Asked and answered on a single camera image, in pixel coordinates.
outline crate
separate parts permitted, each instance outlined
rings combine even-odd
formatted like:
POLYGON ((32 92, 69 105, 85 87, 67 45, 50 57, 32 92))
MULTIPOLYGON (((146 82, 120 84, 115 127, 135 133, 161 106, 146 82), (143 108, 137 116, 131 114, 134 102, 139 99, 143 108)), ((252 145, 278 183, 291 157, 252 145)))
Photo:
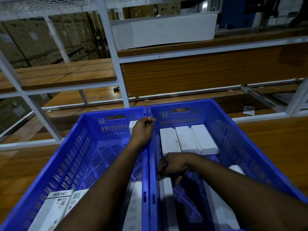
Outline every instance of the crate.
MULTIPOLYGON (((147 115, 146 107, 85 113, 58 147, 0 230, 28 230, 52 191, 90 188, 130 139, 129 122, 147 115)), ((131 181, 142 180, 142 228, 149 229, 148 149, 137 157, 131 181)))
MULTIPOLYGON (((212 99, 148 106, 148 116, 157 119, 150 143, 150 230, 161 230, 160 193, 157 167, 162 157, 160 128, 204 124, 220 149, 205 156, 229 167, 240 165, 244 173, 294 198, 308 202, 304 194, 262 153, 247 135, 212 99)), ((172 182, 180 230, 214 230, 202 178, 186 172, 179 185, 172 182)))

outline white metal frame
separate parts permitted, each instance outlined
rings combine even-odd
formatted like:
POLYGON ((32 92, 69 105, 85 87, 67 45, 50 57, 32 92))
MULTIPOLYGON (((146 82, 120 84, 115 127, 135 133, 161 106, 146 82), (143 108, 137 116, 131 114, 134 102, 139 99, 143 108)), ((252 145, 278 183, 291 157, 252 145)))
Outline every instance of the white metal frame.
MULTIPOLYGON (((170 2, 170 0, 159 0, 159 2, 157 1, 158 0, 148 0, 147 3, 145 4, 164 3, 166 1, 170 2)), ((223 90, 228 91, 228 90, 235 90, 235 89, 241 88, 241 85, 236 85, 236 86, 202 89, 202 90, 195 90, 195 91, 185 91, 185 92, 177 92, 177 93, 157 94, 157 95, 151 95, 151 96, 128 98, 124 80, 123 80, 122 71, 121 71, 121 66, 120 66, 120 64, 122 63, 140 62, 140 61, 157 60, 157 59, 163 59, 163 58, 174 58, 174 57, 183 57, 183 56, 190 56, 190 55, 210 54, 210 53, 217 53, 217 52, 226 52, 226 51, 234 51, 234 50, 243 50, 243 49, 252 49, 252 48, 259 48, 259 47, 269 47, 269 46, 278 46, 278 45, 308 42, 308 37, 303 36, 303 37, 277 39, 277 40, 270 40, 270 41, 244 43, 244 44, 237 44, 237 45, 217 46, 217 47, 209 47, 209 48, 203 48, 203 49, 182 50, 182 51, 174 51, 174 52, 167 52, 167 53, 160 53, 160 54, 149 54, 149 55, 119 58, 117 55, 117 49, 115 46, 114 36, 113 36, 112 29, 111 29, 108 9, 144 4, 144 3, 139 3, 139 2, 140 0, 134 0, 131 3, 130 2, 115 3, 114 6, 112 6, 113 4, 107 3, 106 0, 96 0, 96 3, 89 3, 88 5, 82 6, 82 7, 72 7, 72 8, 60 9, 56 11, 49 10, 49 11, 44 12, 44 19, 49 27, 51 35, 53 36, 59 48, 59 51, 62 57, 64 58, 64 61, 66 63, 69 63, 70 62, 69 57, 67 56, 64 46, 59 38, 59 35, 52 21, 50 21, 48 15, 57 15, 57 14, 64 14, 64 13, 78 13, 78 12, 83 12, 83 11, 97 10, 102 18, 103 27, 106 33, 106 38, 107 38, 110 54, 112 57, 112 61, 113 61, 116 76, 117 76, 117 81, 83 84, 83 85, 73 85, 73 86, 62 86, 62 87, 47 88, 47 89, 22 90, 21 88, 22 84, 18 78, 16 71, 13 69, 10 63, 6 60, 2 52, 0 52, 0 68, 2 69, 2 71, 5 73, 5 75, 8 77, 8 79, 11 81, 11 83, 14 85, 16 89, 16 92, 0 94, 0 98, 21 96, 24 98, 26 103, 33 110, 33 112, 30 112, 27 116, 22 118, 12 127, 10 127, 8 130, 6 130, 2 135, 0 135, 0 138, 4 136, 5 134, 7 134, 14 127, 16 127, 18 124, 20 124, 23 120, 25 120, 26 118, 34 114, 37 115, 38 119, 43 123, 43 125, 47 128, 47 130, 54 137, 54 139, 50 139, 50 140, 39 140, 39 141, 30 141, 30 142, 12 143, 12 144, 0 144, 0 150, 8 150, 8 149, 15 149, 15 148, 23 148, 23 147, 34 147, 34 146, 45 146, 45 145, 61 143, 63 140, 62 136, 60 136, 59 132, 56 130, 54 125, 50 122, 50 120, 48 119, 44 111, 76 108, 76 107, 86 107, 86 106, 96 106, 96 105, 121 103, 121 102, 123 102, 125 108, 127 108, 129 107, 129 101, 148 100, 151 98, 174 97, 174 96, 189 95, 189 94, 200 94, 200 93, 223 91, 223 90), (123 97, 122 99, 89 102, 87 101, 86 95, 83 92, 83 89, 99 88, 99 87, 114 86, 114 85, 120 86, 121 94, 123 97), (31 95, 35 95, 35 94, 45 94, 45 93, 62 92, 62 91, 69 91, 69 90, 78 90, 84 103, 41 108, 30 97, 31 95)), ((42 11, 31 12, 27 14, 21 13, 20 15, 14 15, 14 14, 4 13, 3 11, 0 11, 0 20, 4 21, 4 20, 17 19, 17 18, 40 17, 42 16, 42 11)), ((249 87, 249 89, 251 89, 253 87, 258 87, 258 86, 269 86, 269 85, 275 85, 275 84, 293 83, 297 81, 298 80, 291 79, 291 80, 273 81, 273 82, 266 82, 266 83, 248 84, 247 86, 249 87)), ((303 108, 308 107, 306 103, 306 100, 308 99, 307 91, 308 91, 308 82, 307 80, 305 80, 300 86, 300 88, 298 89, 298 91, 296 92, 296 94, 294 95, 290 105, 288 105, 285 111, 274 113, 274 114, 234 118, 233 120, 236 123, 240 123, 240 122, 251 122, 251 121, 259 121, 259 120, 269 120, 269 119, 308 115, 307 110, 302 110, 303 108)))

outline shelving rack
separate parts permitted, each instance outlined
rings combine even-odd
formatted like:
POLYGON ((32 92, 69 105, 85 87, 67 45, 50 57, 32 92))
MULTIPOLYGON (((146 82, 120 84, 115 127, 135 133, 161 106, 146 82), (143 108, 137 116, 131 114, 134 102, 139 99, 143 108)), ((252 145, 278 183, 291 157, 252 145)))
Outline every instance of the shelving rack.
MULTIPOLYGON (((125 89, 125 84, 123 80, 123 75, 121 71, 120 64, 128 63, 128 62, 140 62, 146 60, 157 60, 162 58, 174 58, 174 57, 183 57, 189 55, 198 55, 198 54, 208 54, 208 53, 217 53, 217 52, 226 52, 233 50, 242 50, 242 49, 252 49, 258 47, 268 47, 268 46, 277 46, 277 45, 286 45, 292 43, 301 43, 308 42, 308 37, 294 37, 287 39, 278 39, 278 40, 270 40, 270 41, 261 41, 261 42, 253 42, 253 43, 244 43, 244 44, 236 44, 236 45, 228 45, 228 46, 217 46, 217 47, 208 47, 202 49, 192 49, 192 50, 182 50, 182 51, 173 51, 167 53, 160 54, 148 54, 142 56, 131 56, 131 57, 123 57, 119 58, 117 55, 117 49, 115 46, 115 40, 111 29, 111 24, 108 15, 108 9, 119 8, 122 7, 130 7, 137 5, 146 5, 146 4, 158 4, 158 3, 168 3, 180 0, 1 0, 0 1, 0 21, 7 21, 12 19, 21 19, 21 18, 34 18, 34 17, 44 17, 51 35, 53 36, 61 55, 66 63, 69 63, 69 58, 64 49, 63 44, 55 30, 55 27, 52 21, 49 20, 49 16, 59 15, 59 14, 70 14, 70 13, 79 13, 79 12, 87 12, 87 11, 98 11, 101 16, 103 27, 105 30, 112 62, 114 65, 114 71, 116 74, 116 80, 114 81, 106 81, 99 83, 85 83, 81 85, 67 85, 61 87, 50 87, 44 89, 36 89, 36 90, 24 90, 22 88, 22 81, 18 77, 18 73, 13 67, 10 65, 8 60, 0 51, 0 68, 9 79, 9 81, 14 86, 14 92, 1 93, 0 98, 8 98, 8 97, 16 97, 21 96, 29 105, 29 107, 33 110, 29 115, 35 114, 39 120, 43 123, 45 128, 50 132, 53 139, 48 140, 38 140, 38 141, 29 141, 29 142, 21 142, 21 143, 10 143, 10 144, 0 144, 0 150, 7 149, 16 149, 23 147, 35 147, 35 146, 44 146, 44 145, 52 145, 59 144, 63 141, 63 137, 59 134, 55 126, 48 119, 47 115, 44 113, 44 110, 54 110, 67 108, 70 105, 65 105, 61 107, 39 107, 35 101, 30 97, 34 94, 44 94, 44 93, 52 93, 52 92, 61 92, 68 90, 79 90, 79 93, 84 101, 82 104, 74 104, 70 107, 79 107, 79 106, 87 106, 87 105, 100 105, 105 103, 117 103, 123 102, 125 108, 130 106, 129 101, 135 101, 138 99, 150 99, 150 98, 162 98, 168 96, 175 95, 183 95, 183 94, 195 94, 195 93, 206 93, 206 92, 214 92, 214 91, 222 91, 222 90, 230 90, 230 89, 242 89, 248 94, 252 95, 265 105, 273 108, 273 102, 268 98, 265 98, 253 91, 253 87, 256 86, 270 86, 274 84, 284 84, 284 83, 292 83, 297 80, 286 80, 286 81, 275 81, 268 83, 259 83, 259 84, 249 84, 246 86, 230 86, 230 87, 219 87, 212 89, 204 89, 204 90, 196 90, 196 91, 188 91, 188 92, 178 92, 178 93, 168 93, 168 94, 158 94, 144 97, 131 97, 128 98, 127 92, 125 89), (83 89, 89 88, 98 88, 105 86, 120 86, 122 99, 111 100, 111 101, 102 101, 102 102, 88 102, 87 98, 83 92, 83 89)), ((214 8, 215 11, 221 11, 222 0, 217 2, 219 5, 217 8, 214 8)), ((276 118, 284 118, 284 117, 292 117, 292 116, 304 116, 308 115, 307 100, 308 100, 308 80, 302 82, 302 85, 295 93, 290 105, 288 107, 279 107, 281 112, 275 114, 266 114, 259 116, 251 116, 244 118, 234 118, 235 122, 249 122, 256 120, 268 120, 268 119, 276 119, 276 118)))

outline person's left hand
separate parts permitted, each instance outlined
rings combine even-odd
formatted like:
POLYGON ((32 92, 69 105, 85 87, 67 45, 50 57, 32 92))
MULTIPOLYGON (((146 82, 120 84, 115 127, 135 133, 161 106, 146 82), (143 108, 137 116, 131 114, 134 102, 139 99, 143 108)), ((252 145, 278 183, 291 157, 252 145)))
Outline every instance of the person's left hand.
POLYGON ((155 121, 155 118, 150 117, 143 117, 139 119, 133 128, 129 143, 134 144, 139 148, 144 147, 152 137, 154 127, 153 122, 155 121))

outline barcode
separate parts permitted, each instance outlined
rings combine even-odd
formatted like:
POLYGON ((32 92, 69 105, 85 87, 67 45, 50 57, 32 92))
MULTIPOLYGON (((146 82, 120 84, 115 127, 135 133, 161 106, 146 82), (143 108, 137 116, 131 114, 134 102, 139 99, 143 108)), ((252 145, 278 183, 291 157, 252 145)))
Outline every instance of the barcode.
POLYGON ((79 198, 79 197, 80 197, 80 194, 81 194, 81 192, 79 192, 79 193, 75 193, 75 194, 74 194, 74 196, 73 196, 73 199, 77 199, 77 198, 79 198))

